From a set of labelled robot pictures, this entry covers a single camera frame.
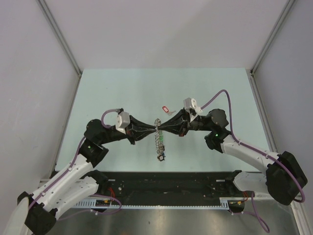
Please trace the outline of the red key tag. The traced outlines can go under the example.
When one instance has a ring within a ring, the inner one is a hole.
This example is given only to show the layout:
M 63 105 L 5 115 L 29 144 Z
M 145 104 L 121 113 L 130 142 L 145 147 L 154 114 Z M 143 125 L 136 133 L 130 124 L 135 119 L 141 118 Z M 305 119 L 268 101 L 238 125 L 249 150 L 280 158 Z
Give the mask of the red key tag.
M 169 113 L 169 109 L 166 106 L 163 106 L 162 109 L 165 113 Z

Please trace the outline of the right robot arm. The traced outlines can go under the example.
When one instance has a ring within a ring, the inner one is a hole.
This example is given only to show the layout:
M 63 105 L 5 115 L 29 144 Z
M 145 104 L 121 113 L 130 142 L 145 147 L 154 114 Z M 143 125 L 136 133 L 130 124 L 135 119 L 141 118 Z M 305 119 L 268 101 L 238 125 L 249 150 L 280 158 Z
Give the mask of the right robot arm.
M 262 150 L 236 138 L 227 130 L 229 122 L 224 110 L 214 109 L 205 116 L 193 117 L 181 109 L 174 117 L 161 124 L 158 130 L 180 137 L 189 131 L 207 131 L 205 142 L 209 149 L 238 158 L 256 168 L 257 172 L 235 171 L 225 190 L 230 196 L 242 191 L 270 195 L 283 205 L 296 201 L 303 203 L 304 186 L 308 180 L 295 156 L 287 151 L 282 154 Z

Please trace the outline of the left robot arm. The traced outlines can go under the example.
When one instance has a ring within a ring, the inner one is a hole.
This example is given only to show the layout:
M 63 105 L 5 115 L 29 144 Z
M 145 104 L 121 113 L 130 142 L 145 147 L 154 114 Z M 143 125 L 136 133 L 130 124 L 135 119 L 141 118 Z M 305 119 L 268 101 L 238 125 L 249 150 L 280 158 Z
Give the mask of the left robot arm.
M 23 223 L 33 234 L 47 234 L 73 205 L 107 192 L 107 177 L 95 169 L 109 152 L 104 144 L 127 139 L 134 145 L 157 131 L 156 126 L 137 120 L 123 109 L 115 112 L 115 125 L 105 124 L 102 118 L 91 120 L 69 163 L 41 187 L 18 197 L 18 202 L 28 199 Z

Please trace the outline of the green key tag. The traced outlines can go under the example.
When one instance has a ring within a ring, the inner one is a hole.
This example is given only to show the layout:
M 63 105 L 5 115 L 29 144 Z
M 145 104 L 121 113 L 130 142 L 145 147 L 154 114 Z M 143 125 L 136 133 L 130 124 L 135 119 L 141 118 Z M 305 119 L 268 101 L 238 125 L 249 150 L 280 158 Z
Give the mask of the green key tag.
M 159 131 L 159 140 L 163 141 L 163 133 L 162 133 L 162 131 Z

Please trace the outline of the black key tag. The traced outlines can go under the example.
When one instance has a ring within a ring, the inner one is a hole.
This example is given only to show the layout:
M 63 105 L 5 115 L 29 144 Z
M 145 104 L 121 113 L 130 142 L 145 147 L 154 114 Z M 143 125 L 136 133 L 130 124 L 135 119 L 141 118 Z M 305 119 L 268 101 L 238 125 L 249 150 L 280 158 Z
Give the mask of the black key tag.
M 157 157 L 157 159 L 158 159 L 160 162 L 162 162 L 162 161 L 165 160 L 165 157 L 164 157 L 163 155 L 159 155 L 159 156 Z

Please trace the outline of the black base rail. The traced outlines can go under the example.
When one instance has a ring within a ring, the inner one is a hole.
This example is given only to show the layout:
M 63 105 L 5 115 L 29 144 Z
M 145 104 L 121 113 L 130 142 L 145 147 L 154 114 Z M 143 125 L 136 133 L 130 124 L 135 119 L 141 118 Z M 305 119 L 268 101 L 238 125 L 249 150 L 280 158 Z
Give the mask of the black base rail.
M 97 194 L 122 205 L 209 206 L 220 198 L 243 199 L 231 172 L 104 172 Z

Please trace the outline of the left aluminium frame post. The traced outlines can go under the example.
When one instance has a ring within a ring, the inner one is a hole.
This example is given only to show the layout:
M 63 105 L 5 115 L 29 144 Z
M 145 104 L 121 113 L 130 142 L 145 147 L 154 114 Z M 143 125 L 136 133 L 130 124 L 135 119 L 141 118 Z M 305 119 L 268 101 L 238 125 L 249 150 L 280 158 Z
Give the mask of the left aluminium frame post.
M 38 4 L 40 10 L 43 13 L 43 16 L 45 17 L 47 23 L 49 24 L 55 38 L 59 42 L 62 50 L 64 51 L 66 57 L 68 58 L 71 66 L 73 67 L 75 73 L 78 75 L 78 77 L 81 77 L 82 70 L 80 69 L 77 60 L 75 59 L 65 37 L 62 33 L 57 21 L 55 20 L 55 17 L 53 16 L 52 11 L 50 10 L 47 2 L 45 0 L 36 0 L 36 3 Z

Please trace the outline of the aluminium frame post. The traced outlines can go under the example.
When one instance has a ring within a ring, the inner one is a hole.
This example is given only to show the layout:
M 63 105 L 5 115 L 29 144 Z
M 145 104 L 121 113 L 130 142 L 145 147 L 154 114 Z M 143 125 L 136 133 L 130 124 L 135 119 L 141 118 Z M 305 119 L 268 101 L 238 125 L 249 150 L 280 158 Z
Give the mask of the aluminium frame post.
M 36 3 L 38 4 L 40 10 L 43 13 L 43 16 L 45 17 L 47 23 L 49 24 L 55 38 L 59 42 L 62 50 L 64 51 L 66 57 L 68 58 L 71 66 L 73 67 L 75 73 L 78 75 L 78 77 L 81 77 L 82 70 L 80 69 L 77 60 L 75 59 L 65 37 L 62 33 L 57 21 L 55 20 L 55 17 L 53 16 L 52 11 L 50 10 L 47 2 L 45 0 L 36 0 Z
M 283 10 L 279 14 L 279 17 L 276 20 L 272 30 L 270 31 L 270 34 L 268 35 L 260 53 L 258 54 L 255 62 L 253 63 L 253 66 L 249 70 L 249 73 L 251 74 L 251 76 L 255 75 L 256 71 L 258 70 L 262 61 L 266 57 L 269 49 L 271 48 L 273 42 L 275 41 L 276 37 L 278 36 L 278 33 L 283 28 L 287 18 L 289 17 L 289 14 L 292 12 L 292 10 L 293 10 L 293 8 L 297 2 L 298 2 L 297 0 L 286 1 L 286 4 L 284 5 Z

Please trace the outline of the right aluminium frame post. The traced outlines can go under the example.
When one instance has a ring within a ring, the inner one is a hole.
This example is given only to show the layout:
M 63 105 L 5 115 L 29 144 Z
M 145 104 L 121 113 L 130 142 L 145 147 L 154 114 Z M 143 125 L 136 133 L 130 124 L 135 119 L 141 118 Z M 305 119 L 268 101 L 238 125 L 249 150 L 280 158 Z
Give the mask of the right aluminium frame post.
M 276 20 L 272 30 L 270 31 L 270 34 L 268 35 L 260 53 L 258 54 L 255 62 L 253 63 L 253 66 L 249 70 L 249 73 L 251 74 L 251 76 L 255 75 L 256 71 L 258 70 L 262 61 L 266 57 L 269 49 L 271 48 L 273 42 L 275 41 L 276 37 L 278 36 L 278 33 L 283 28 L 287 18 L 289 17 L 289 14 L 292 12 L 292 10 L 293 10 L 293 8 L 297 2 L 298 2 L 297 0 L 286 1 L 286 4 L 284 5 L 283 10 L 279 14 L 279 17 Z

